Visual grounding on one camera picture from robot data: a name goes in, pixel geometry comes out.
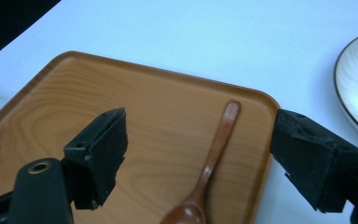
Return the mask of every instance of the spoon handle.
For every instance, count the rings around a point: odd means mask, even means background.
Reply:
[[[220,119],[216,134],[212,142],[211,150],[205,161],[204,168],[197,182],[197,186],[190,194],[190,198],[202,202],[203,196],[208,184],[209,177],[213,172],[213,168],[219,162],[219,159],[226,148],[226,144],[233,130],[234,124],[237,121],[237,116],[241,110],[241,103],[230,100],[227,102],[225,111]]]

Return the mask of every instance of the white table surface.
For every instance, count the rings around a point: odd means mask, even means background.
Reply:
[[[357,36],[358,1],[62,0],[0,51],[0,108],[77,50],[263,91],[358,146],[333,83]],[[350,223],[350,203],[315,212],[283,174],[273,162],[256,223]]]

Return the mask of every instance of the wooden spoon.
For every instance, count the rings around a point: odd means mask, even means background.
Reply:
[[[204,164],[196,187],[185,198],[184,201],[176,205],[160,222],[160,224],[193,224],[206,223],[204,211],[204,195],[208,185],[209,177],[213,168],[218,163],[223,154],[228,138],[234,127],[235,121],[241,109],[241,103],[230,100],[220,119],[214,136],[211,150]]]

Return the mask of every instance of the tray rim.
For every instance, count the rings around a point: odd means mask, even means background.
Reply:
[[[234,89],[242,89],[245,91],[252,91],[254,93],[261,94],[263,97],[265,97],[271,104],[273,104],[277,108],[277,110],[281,108],[280,105],[278,104],[278,102],[274,98],[272,98],[270,95],[268,95],[267,93],[265,93],[263,91],[254,90],[254,89],[246,88],[246,87],[242,87],[242,86],[237,86],[237,85],[233,85],[233,84],[229,84],[229,83],[225,83],[225,82],[221,82],[221,81],[216,81],[216,80],[212,80],[212,79],[208,79],[208,78],[204,78],[204,77],[195,77],[195,76],[192,76],[189,74],[174,72],[171,70],[156,68],[156,67],[152,67],[152,66],[138,64],[138,63],[129,63],[129,62],[111,59],[111,58],[98,56],[98,55],[94,55],[94,54],[88,54],[88,53],[80,52],[80,51],[76,51],[76,50],[69,50],[69,51],[63,52],[63,53],[55,56],[52,60],[50,60],[27,84],[25,84],[25,86],[23,86],[0,109],[0,123],[5,119],[6,115],[8,115],[10,113],[11,108],[13,108],[17,104],[19,104],[21,102],[21,100],[24,99],[28,95],[28,93],[30,93],[34,88],[36,88],[37,85],[39,83],[41,83],[43,81],[43,79],[50,74],[50,71],[52,71],[57,65],[59,65],[61,62],[63,62],[66,59],[70,59],[70,58],[87,59],[88,57],[93,58],[93,60],[102,61],[103,63],[117,63],[117,64],[123,64],[123,65],[128,65],[131,67],[135,67],[135,68],[141,69],[141,70],[143,70],[143,69],[155,70],[155,71],[158,71],[159,73],[167,73],[167,74],[169,74],[169,76],[172,76],[175,78],[180,78],[180,79],[191,78],[198,82],[208,82],[210,84],[220,86],[220,87],[223,86],[223,87],[230,88],[230,89],[234,88]],[[256,214],[257,214],[260,202],[261,202],[261,197],[264,193],[264,188],[266,186],[266,182],[268,179],[269,169],[270,169],[271,164],[272,164],[272,156],[271,156],[271,154],[268,154],[266,164],[264,166],[265,171],[260,176],[261,181],[259,182],[259,185],[261,188],[260,188],[260,190],[257,191],[257,193],[255,195],[254,207],[252,209],[252,212],[250,213],[250,223],[255,223]]]

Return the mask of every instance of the wooden tray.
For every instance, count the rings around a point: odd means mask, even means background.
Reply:
[[[269,170],[278,104],[265,93],[133,63],[66,52],[0,111],[0,195],[26,163],[63,147],[100,113],[124,106],[129,148],[117,186],[75,223],[159,223],[195,185],[229,99],[239,120],[207,192],[209,223],[253,222]]]

